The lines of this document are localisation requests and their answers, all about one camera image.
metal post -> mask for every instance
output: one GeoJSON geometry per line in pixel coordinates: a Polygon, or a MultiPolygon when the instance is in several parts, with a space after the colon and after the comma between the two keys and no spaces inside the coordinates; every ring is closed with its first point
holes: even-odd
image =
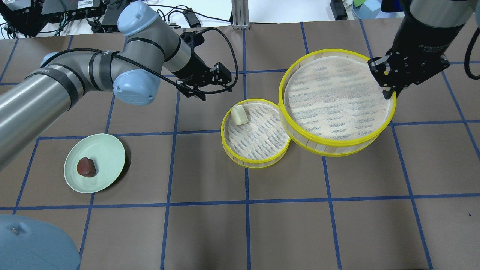
{"type": "Polygon", "coordinates": [[[248,0],[232,0],[233,29],[250,29],[248,0]]]}

white plate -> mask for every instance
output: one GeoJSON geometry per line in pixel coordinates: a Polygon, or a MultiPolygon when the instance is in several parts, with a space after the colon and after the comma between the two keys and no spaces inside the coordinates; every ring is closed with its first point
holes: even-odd
{"type": "Polygon", "coordinates": [[[68,186],[80,193],[94,193],[111,185],[125,165],[125,148],[109,134],[91,135],[70,151],[65,160],[63,175],[68,186]],[[93,160],[96,169],[94,177],[84,177],[77,172],[81,158],[93,160]]]}

white mesh fabric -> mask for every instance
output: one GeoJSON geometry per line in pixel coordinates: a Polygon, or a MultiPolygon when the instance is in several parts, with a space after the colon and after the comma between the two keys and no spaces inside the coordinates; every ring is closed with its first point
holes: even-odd
{"type": "Polygon", "coordinates": [[[225,140],[236,154],[251,160],[264,160],[278,154],[288,142],[277,108],[263,103],[243,103],[248,122],[225,123],[225,140]]]}
{"type": "Polygon", "coordinates": [[[284,102],[300,127],[332,140],[371,134],[385,123],[390,104],[367,64],[338,56],[300,67],[287,84],[284,102]]]}

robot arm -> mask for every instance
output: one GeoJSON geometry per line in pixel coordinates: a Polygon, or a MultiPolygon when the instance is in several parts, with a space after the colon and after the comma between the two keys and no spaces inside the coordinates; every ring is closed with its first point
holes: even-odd
{"type": "Polygon", "coordinates": [[[444,53],[477,4],[477,0],[400,2],[405,18],[392,48],[384,57],[369,61],[370,70],[378,84],[390,88],[384,90],[385,99],[389,99],[394,92],[400,94],[410,84],[421,84],[450,66],[444,53]]]}
{"type": "Polygon", "coordinates": [[[0,171],[88,91],[113,91],[124,102],[149,104],[160,84],[152,73],[160,75],[162,66],[181,80],[177,88],[184,95],[203,100],[199,87],[231,82],[231,72],[221,63],[209,68],[193,51],[192,39],[198,35],[188,37],[187,44],[144,2],[126,7],[118,26],[127,37],[123,52],[72,49],[55,54],[0,96],[0,171]]]}

dark red object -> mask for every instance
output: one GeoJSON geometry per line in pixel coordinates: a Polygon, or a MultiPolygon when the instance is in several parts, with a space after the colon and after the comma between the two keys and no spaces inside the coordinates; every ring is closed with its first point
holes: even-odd
{"type": "Polygon", "coordinates": [[[82,158],[77,164],[77,172],[81,176],[94,177],[96,175],[95,164],[89,158],[82,158]]]}

